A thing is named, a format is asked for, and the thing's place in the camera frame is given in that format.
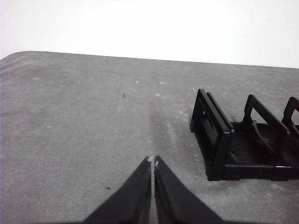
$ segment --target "white wall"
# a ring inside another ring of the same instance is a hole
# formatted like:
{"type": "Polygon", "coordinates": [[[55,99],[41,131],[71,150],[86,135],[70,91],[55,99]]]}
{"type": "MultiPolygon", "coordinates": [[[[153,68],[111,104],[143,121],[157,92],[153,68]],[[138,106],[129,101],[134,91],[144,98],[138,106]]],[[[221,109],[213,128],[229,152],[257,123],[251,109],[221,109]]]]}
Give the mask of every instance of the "white wall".
{"type": "Polygon", "coordinates": [[[26,50],[299,68],[299,1],[2,0],[1,58],[26,50]]]}

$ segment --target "black plastic holder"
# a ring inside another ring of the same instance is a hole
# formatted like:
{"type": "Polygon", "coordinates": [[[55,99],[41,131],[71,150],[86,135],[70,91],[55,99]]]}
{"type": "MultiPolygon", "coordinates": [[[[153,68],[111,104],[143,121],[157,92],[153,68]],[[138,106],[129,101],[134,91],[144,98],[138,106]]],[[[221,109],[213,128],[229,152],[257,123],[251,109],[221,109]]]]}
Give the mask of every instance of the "black plastic holder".
{"type": "Polygon", "coordinates": [[[279,121],[254,95],[249,95],[242,122],[230,122],[211,93],[199,89],[190,130],[206,163],[209,181],[243,178],[299,179],[299,125],[292,121],[299,100],[291,97],[279,121]],[[252,110],[267,122],[257,123],[252,110]]]}

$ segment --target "gray table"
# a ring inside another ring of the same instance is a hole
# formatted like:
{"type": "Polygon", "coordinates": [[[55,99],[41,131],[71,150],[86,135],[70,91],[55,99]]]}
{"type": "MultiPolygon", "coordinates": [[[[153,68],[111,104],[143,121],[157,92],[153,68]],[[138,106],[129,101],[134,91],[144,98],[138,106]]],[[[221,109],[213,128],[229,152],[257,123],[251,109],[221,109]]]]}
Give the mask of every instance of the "gray table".
{"type": "MultiPolygon", "coordinates": [[[[50,52],[7,56],[1,60],[1,222],[82,220],[145,156],[159,154],[223,219],[296,224],[299,181],[208,182],[189,122],[198,88],[240,121],[250,93],[281,119],[288,98],[299,97],[298,85],[299,69],[50,52]]],[[[157,223],[154,202],[150,223],[157,223]]]]}

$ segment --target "white background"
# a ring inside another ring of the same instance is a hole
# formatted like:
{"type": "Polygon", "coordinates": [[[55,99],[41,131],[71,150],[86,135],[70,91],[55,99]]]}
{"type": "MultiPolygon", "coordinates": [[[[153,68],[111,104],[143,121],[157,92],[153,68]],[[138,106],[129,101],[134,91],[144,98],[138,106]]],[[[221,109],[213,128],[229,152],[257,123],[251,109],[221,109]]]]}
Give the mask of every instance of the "white background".
{"type": "Polygon", "coordinates": [[[2,0],[26,50],[299,68],[298,0],[2,0]]]}

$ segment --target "gray surface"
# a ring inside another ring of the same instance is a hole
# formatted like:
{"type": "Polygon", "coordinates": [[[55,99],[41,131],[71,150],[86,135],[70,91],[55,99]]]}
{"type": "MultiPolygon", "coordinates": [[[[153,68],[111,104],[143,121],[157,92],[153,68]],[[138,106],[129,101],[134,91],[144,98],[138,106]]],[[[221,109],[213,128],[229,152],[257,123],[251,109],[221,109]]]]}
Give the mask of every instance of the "gray surface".
{"type": "Polygon", "coordinates": [[[298,84],[298,69],[12,54],[1,60],[2,223],[82,220],[157,154],[223,219],[298,223],[299,181],[208,182],[189,131],[198,88],[240,121],[250,93],[281,119],[298,84]]]}

